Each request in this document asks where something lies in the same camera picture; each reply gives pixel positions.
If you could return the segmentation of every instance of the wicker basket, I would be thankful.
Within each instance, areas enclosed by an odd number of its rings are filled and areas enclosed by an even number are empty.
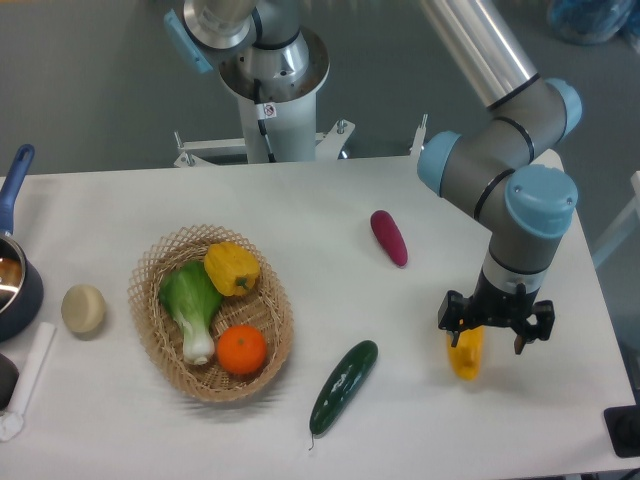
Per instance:
[[[267,362],[251,376],[225,372],[214,358],[202,366],[185,364],[182,334],[158,301],[163,277],[189,260],[202,260],[209,245],[231,241],[252,252],[261,267],[253,290],[242,297],[226,298],[212,322],[217,343],[231,325],[249,324],[262,332],[267,342]],[[284,289],[265,258],[246,238],[222,227],[208,225],[183,228],[162,237],[146,252],[133,271],[129,304],[149,357],[178,390],[209,402],[237,400],[264,387],[278,372],[291,349],[293,317]]]

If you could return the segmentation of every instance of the cooking pot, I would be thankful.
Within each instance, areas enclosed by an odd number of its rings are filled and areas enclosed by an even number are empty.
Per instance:
[[[22,145],[0,190],[0,342],[20,333],[35,318],[44,296],[40,274],[11,238],[13,207],[35,150]]]

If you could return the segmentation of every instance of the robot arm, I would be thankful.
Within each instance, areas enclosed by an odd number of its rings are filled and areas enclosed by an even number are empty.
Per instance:
[[[534,302],[578,198],[566,174],[531,162],[575,127],[580,99],[566,83],[540,78],[491,2],[421,5],[493,117],[470,138],[436,135],[418,163],[429,188],[492,232],[473,295],[449,291],[438,326],[452,346],[467,329],[510,327],[520,354],[551,333],[553,304]]]
[[[580,99],[566,83],[540,78],[490,1],[420,1],[493,117],[473,137],[436,135],[418,162],[428,187],[492,232],[473,295],[449,291],[438,325],[452,346],[480,325],[512,328],[519,354],[551,333],[553,304],[535,300],[578,198],[567,175],[531,162],[575,127]],[[169,30],[182,41],[187,34],[176,21]],[[187,40],[198,43],[187,52],[203,51],[219,64],[239,99],[249,162],[313,158],[315,91],[328,56],[317,36],[300,33],[296,1],[187,0],[184,24]],[[253,108],[264,101],[286,103],[288,118],[265,126]]]
[[[297,0],[186,0],[165,26],[200,73],[219,70],[236,97],[249,163],[315,158],[316,92],[329,70]]]

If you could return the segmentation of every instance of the bok choy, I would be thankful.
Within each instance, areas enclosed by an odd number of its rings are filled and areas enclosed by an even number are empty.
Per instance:
[[[204,365],[215,353],[209,329],[223,296],[216,290],[204,264],[191,261],[167,275],[160,284],[158,299],[183,336],[184,361]]]

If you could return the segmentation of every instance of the yellow bell pepper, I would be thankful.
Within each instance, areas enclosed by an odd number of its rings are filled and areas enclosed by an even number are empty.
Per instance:
[[[204,269],[222,295],[246,295],[260,276],[260,264],[245,248],[233,242],[214,243],[204,257]]]
[[[449,363],[458,377],[463,380],[474,380],[478,376],[483,343],[484,327],[482,326],[460,333],[458,345],[455,348],[451,346],[451,339],[447,335]]]

